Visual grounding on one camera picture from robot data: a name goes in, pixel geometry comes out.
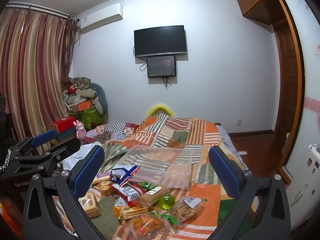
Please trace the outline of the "red box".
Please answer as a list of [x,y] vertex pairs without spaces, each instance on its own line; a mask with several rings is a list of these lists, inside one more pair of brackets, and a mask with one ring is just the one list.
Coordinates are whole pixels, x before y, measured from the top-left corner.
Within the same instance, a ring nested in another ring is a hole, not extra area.
[[51,128],[57,132],[62,133],[71,127],[74,127],[74,122],[76,122],[76,118],[74,116],[68,116],[63,119],[52,122]]

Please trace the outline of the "blue white snack bag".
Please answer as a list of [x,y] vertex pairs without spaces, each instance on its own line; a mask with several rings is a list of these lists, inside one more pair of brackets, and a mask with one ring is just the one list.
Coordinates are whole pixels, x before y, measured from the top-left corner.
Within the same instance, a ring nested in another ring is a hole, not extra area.
[[120,187],[126,185],[133,176],[139,171],[138,165],[115,165],[110,173],[110,181]]

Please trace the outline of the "clear bag barcode cookies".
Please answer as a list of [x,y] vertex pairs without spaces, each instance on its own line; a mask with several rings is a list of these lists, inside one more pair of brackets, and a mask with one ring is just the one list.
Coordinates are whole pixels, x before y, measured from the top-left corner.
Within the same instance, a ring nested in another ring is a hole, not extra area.
[[197,197],[181,197],[171,208],[169,216],[173,218],[176,224],[182,223],[191,217],[194,217],[201,209],[206,199]]

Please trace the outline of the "green candy packet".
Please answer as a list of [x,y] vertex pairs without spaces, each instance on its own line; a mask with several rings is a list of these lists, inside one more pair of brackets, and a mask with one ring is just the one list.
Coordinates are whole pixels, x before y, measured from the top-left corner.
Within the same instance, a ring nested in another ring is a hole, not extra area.
[[144,189],[145,191],[150,191],[151,189],[155,188],[157,185],[150,183],[148,181],[141,181],[138,185]]

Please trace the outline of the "striped red gold curtain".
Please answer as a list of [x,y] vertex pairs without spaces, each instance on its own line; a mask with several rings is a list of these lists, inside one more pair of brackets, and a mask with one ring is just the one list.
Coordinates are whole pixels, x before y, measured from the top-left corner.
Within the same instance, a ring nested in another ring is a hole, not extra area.
[[67,87],[75,16],[5,8],[1,12],[1,93],[18,140],[39,135],[68,115]]

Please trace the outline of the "white cloth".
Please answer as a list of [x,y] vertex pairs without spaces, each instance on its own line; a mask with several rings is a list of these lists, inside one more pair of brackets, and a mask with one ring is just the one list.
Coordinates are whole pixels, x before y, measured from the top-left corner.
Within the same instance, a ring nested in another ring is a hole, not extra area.
[[81,145],[80,146],[80,150],[78,150],[74,154],[70,155],[69,157],[67,157],[66,159],[61,161],[63,169],[64,170],[71,170],[76,165],[76,163],[78,161],[80,161],[80,160],[82,160],[82,159],[84,159],[86,157],[86,155],[90,152],[90,150],[94,146],[102,146],[102,144],[100,142],[96,141],[94,143]]

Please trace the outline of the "green printed storage box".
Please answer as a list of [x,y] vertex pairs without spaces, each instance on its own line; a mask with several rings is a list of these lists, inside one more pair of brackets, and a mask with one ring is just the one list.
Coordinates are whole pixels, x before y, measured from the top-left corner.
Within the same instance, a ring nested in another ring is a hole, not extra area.
[[89,107],[83,111],[73,113],[77,120],[84,124],[87,131],[96,128],[100,125],[104,117],[101,115],[95,106]]

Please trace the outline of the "purple label wafer pack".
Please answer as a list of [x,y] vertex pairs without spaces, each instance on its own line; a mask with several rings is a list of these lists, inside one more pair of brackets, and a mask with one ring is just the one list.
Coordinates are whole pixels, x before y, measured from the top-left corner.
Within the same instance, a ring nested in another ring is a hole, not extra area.
[[92,181],[92,185],[96,185],[105,181],[109,181],[110,180],[110,172],[105,172],[105,173],[101,173],[101,174],[97,174],[95,176],[95,178]]

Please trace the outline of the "beige square cracker pack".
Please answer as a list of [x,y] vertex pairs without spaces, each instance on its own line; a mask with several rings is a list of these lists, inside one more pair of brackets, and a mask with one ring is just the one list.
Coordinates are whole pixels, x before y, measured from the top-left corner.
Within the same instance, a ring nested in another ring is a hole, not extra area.
[[93,193],[87,193],[84,197],[79,198],[78,201],[89,218],[96,218],[101,215],[99,204]]

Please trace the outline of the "red white snack bag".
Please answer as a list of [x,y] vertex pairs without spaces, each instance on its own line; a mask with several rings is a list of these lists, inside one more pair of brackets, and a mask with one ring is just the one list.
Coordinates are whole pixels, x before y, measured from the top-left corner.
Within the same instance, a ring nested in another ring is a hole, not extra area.
[[111,187],[116,190],[129,207],[135,206],[139,197],[146,193],[146,190],[137,183],[127,183],[122,187],[113,183]]

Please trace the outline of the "green jelly cup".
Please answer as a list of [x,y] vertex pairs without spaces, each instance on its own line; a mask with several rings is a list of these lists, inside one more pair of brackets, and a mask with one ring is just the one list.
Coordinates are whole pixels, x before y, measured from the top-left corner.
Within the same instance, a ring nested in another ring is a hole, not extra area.
[[173,194],[166,193],[160,196],[157,206],[162,210],[171,209],[175,204],[175,197]]

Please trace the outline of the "clear plastic storage bin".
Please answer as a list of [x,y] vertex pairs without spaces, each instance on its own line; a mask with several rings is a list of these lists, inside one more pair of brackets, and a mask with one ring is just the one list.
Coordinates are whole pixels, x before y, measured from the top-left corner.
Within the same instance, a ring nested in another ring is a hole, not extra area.
[[191,184],[192,155],[191,148],[136,145],[117,164],[140,166],[132,181],[148,181],[156,185],[167,185],[171,189],[188,190]]

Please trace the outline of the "pile of stuffed clutter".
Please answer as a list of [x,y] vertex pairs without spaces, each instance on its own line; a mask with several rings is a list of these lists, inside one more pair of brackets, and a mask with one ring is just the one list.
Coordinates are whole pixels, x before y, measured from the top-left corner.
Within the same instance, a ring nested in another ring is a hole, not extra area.
[[63,99],[70,112],[78,113],[95,107],[100,115],[107,113],[108,104],[103,88],[86,77],[69,78]]

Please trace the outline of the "white air conditioner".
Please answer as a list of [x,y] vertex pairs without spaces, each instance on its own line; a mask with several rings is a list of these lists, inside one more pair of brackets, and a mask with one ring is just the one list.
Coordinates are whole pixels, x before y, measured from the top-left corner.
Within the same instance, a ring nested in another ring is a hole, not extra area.
[[122,19],[123,6],[117,3],[84,16],[80,22],[80,31],[81,33],[87,33],[105,25],[121,21]]

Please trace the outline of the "orange fried snack bag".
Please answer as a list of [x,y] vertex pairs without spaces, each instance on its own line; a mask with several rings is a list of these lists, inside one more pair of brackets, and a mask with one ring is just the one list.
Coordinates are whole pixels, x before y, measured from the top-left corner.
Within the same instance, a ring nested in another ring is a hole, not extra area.
[[126,228],[130,239],[153,239],[163,233],[169,233],[178,221],[168,214],[152,211],[131,219]]

